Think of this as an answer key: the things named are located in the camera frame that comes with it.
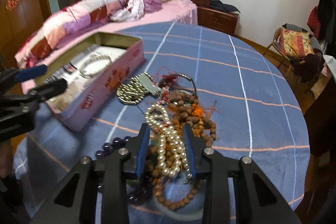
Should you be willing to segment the white jade bangle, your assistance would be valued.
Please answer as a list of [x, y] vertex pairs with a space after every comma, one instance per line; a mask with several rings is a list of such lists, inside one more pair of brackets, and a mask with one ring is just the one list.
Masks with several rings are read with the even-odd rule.
[[169, 219], [180, 222], [201, 221], [203, 218], [205, 195], [197, 195], [195, 200], [193, 200], [189, 205], [184, 208], [179, 208], [178, 210], [169, 210], [157, 201], [156, 197], [153, 198], [153, 203], [155, 204], [155, 207]]

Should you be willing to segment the purple garment on bed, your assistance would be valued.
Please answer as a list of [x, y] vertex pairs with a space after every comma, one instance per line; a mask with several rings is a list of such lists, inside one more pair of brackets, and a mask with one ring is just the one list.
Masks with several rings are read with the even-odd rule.
[[143, 0], [144, 13], [153, 13], [160, 11], [162, 8], [162, 0]]

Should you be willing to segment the pink bed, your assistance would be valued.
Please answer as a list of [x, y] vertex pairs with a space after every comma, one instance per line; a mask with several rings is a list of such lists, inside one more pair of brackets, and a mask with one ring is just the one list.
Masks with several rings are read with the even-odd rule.
[[18, 67], [32, 67], [51, 55], [53, 51], [62, 47], [69, 48], [74, 44], [76, 38], [93, 30], [116, 32], [126, 28], [160, 22], [197, 24], [198, 8], [190, 0], [172, 0], [164, 3], [159, 11], [144, 13], [140, 18], [123, 9], [119, 10], [112, 18], [99, 19], [86, 27], [75, 24], [74, 27], [70, 28], [70, 34], [65, 33], [64, 27], [56, 26], [57, 19], [57, 16], [52, 16], [49, 21], [52, 23], [50, 27], [41, 27], [25, 41], [15, 55]]

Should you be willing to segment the pink metal tin box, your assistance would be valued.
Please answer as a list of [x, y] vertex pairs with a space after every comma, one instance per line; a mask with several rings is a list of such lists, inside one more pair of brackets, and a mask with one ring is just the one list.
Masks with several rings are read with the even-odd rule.
[[22, 90], [45, 84], [45, 80], [67, 64], [77, 54], [93, 44], [125, 49], [126, 52], [109, 65], [63, 112], [57, 112], [49, 100], [46, 104], [56, 117], [72, 131], [80, 131], [102, 104], [111, 96], [124, 79], [144, 61], [143, 41], [139, 37], [98, 32], [83, 40], [74, 41], [69, 48], [62, 47], [41, 61], [48, 67], [47, 73], [22, 83]]

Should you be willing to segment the brown wooden bead mala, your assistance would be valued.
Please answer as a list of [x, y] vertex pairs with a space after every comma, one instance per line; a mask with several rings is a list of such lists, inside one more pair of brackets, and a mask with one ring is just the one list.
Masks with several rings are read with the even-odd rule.
[[[153, 195], [169, 210], [178, 210], [190, 203], [203, 184], [200, 180], [193, 180], [186, 141], [182, 136], [183, 126], [189, 125], [195, 137], [212, 147], [217, 137], [216, 124], [204, 112], [197, 97], [186, 92], [170, 93], [167, 101], [149, 106], [144, 116], [154, 134], [154, 144], [149, 147], [151, 158], [146, 161], [145, 168], [153, 180]], [[180, 174], [186, 175], [192, 188], [180, 200], [172, 201], [164, 197], [163, 190]]]

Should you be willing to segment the dark clothes on nightstand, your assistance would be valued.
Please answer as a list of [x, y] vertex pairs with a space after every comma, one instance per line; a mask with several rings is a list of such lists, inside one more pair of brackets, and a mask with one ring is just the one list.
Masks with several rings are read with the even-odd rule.
[[232, 5], [225, 4], [221, 2], [220, 0], [210, 0], [210, 8], [221, 11], [221, 12], [226, 12], [226, 13], [231, 13], [231, 14], [236, 14], [239, 15], [240, 11]]

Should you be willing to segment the printed paper leaflet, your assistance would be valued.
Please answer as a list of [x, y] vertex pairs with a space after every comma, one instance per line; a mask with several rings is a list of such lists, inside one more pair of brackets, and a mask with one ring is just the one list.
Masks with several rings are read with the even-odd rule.
[[51, 98], [49, 102], [57, 112], [63, 112], [109, 65], [126, 52], [125, 49], [93, 44], [77, 54], [52, 76], [45, 80], [65, 79], [68, 87], [63, 94]]

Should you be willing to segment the hanging dark coats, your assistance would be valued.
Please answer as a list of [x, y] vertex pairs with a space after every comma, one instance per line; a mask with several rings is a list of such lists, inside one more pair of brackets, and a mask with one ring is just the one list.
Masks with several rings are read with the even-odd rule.
[[312, 9], [307, 25], [318, 40], [331, 43], [335, 31], [335, 6], [332, 0], [319, 0], [318, 6]]

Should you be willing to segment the wicker chair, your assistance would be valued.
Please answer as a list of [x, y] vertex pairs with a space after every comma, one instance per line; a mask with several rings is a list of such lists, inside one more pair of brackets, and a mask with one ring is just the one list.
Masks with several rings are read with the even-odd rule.
[[267, 49], [273, 47], [290, 63], [288, 71], [301, 79], [302, 83], [315, 83], [323, 69], [322, 51], [319, 41], [306, 29], [294, 24], [283, 24], [273, 36]]

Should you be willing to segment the leaf-patterned desk cover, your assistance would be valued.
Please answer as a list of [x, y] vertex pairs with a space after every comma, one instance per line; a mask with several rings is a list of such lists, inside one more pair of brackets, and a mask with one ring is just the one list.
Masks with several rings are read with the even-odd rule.
[[330, 78], [333, 77], [335, 80], [336, 78], [336, 61], [333, 56], [330, 55], [323, 55], [323, 58], [325, 60], [325, 65], [322, 70], [322, 74], [326, 77]]

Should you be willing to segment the colourful patchwork cushion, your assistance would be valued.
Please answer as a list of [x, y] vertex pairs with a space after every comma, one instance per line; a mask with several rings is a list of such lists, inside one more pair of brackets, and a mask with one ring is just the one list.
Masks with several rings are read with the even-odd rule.
[[277, 33], [280, 50], [285, 56], [303, 59], [308, 54], [314, 54], [310, 33], [289, 30], [284, 27], [280, 27]]

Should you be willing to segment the pink purple striped quilt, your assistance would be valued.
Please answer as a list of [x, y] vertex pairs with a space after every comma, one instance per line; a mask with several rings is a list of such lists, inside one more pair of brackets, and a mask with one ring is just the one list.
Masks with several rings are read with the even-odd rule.
[[51, 17], [57, 16], [56, 26], [64, 27], [65, 33], [70, 34], [75, 24], [86, 27], [99, 19], [112, 18], [123, 9], [140, 18], [144, 15], [143, 0], [81, 0], [51, 15], [41, 27], [50, 27]]

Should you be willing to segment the wooden nightstand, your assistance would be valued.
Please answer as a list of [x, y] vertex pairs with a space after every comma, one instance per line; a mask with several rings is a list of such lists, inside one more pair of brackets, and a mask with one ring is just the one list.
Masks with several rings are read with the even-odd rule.
[[198, 6], [198, 24], [225, 34], [234, 35], [238, 15]]

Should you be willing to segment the blue plaid tablecloth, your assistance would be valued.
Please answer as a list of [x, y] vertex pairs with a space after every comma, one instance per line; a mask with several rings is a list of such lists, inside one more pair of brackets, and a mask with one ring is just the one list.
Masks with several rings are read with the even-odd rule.
[[[139, 72], [155, 79], [171, 72], [192, 77], [201, 105], [214, 108], [214, 148], [234, 159], [250, 156], [290, 207], [298, 207], [304, 197], [309, 138], [302, 110], [274, 65], [243, 41], [196, 25], [164, 22], [122, 33], [143, 41], [145, 62]], [[41, 105], [34, 131], [14, 157], [29, 215], [81, 157], [94, 157], [114, 138], [136, 135], [153, 101], [147, 97], [138, 106], [124, 106], [111, 96], [80, 132], [70, 131]]]

